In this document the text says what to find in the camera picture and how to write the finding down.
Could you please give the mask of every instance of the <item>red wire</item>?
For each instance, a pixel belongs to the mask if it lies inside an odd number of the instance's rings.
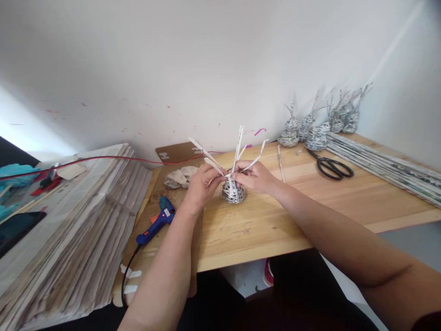
[[[209,151],[209,153],[222,153],[224,154],[224,152],[216,152],[216,151]],[[79,163],[79,162],[84,162],[84,161],[88,161],[88,160],[94,160],[94,159],[125,159],[125,160],[136,160],[136,161],[143,161],[143,162],[149,162],[149,163],[156,163],[156,164],[183,164],[183,163],[187,163],[195,158],[198,158],[199,156],[203,156],[203,154],[199,154],[196,156],[193,156],[191,159],[187,160],[187,161],[182,161],[182,162],[176,162],[176,163],[171,163],[171,162],[155,162],[155,161],[149,161],[149,160],[145,160],[145,159],[137,159],[137,158],[130,158],[130,157],[126,157],[126,156],[92,156],[89,158],[84,158],[84,159],[80,159],[80,160],[76,160],[76,161],[72,161],[63,165],[59,165],[50,169],[45,169],[45,170],[39,170],[39,171],[34,171],[34,172],[28,172],[25,174],[20,174],[20,175],[13,175],[13,176],[6,176],[6,177],[2,177],[0,178],[0,181],[5,180],[5,179],[10,179],[10,178],[16,178],[16,177],[22,177],[22,176],[28,176],[28,175],[35,175],[35,174],[39,174],[42,172],[46,172],[46,171],[50,171],[50,170],[54,170],[54,169],[59,169],[59,168],[63,168],[75,163]]]

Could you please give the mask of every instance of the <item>hot glue gun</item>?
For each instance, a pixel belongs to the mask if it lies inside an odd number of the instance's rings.
[[[159,199],[159,207],[161,207],[161,212],[150,219],[152,225],[146,232],[139,234],[136,237],[136,242],[139,245],[145,245],[148,243],[165,224],[171,224],[171,221],[173,221],[173,218],[175,217],[175,208],[170,200],[162,196]]]

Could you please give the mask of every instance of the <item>stack of newspapers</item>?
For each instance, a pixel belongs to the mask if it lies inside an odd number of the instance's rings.
[[[133,153],[128,144],[120,144],[75,157],[133,157]],[[87,316],[111,302],[122,251],[152,172],[124,159],[95,159],[81,165],[85,172],[63,180],[60,188],[29,210],[47,216],[0,259],[0,330],[49,327]]]

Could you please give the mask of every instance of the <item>black phone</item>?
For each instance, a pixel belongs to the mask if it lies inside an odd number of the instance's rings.
[[[42,211],[16,214],[0,224],[0,258],[15,246],[47,214]]]

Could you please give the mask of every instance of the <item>black scissors handle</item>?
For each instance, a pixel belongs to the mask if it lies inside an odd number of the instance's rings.
[[[354,172],[352,171],[352,169],[350,167],[348,167],[346,164],[341,163],[340,161],[336,161],[333,159],[328,159],[328,158],[324,158],[321,156],[318,156],[317,154],[315,154],[313,151],[308,150],[309,154],[311,154],[312,156],[314,156],[317,159],[317,167],[320,170],[320,172],[325,175],[326,177],[329,177],[333,180],[342,180],[344,177],[353,177],[354,176]],[[337,166],[341,166],[343,169],[345,169],[347,172],[341,171]],[[329,172],[325,171],[323,169],[323,167],[325,167],[326,169],[328,169],[329,171],[331,171],[333,174],[335,174],[336,176],[331,175]]]

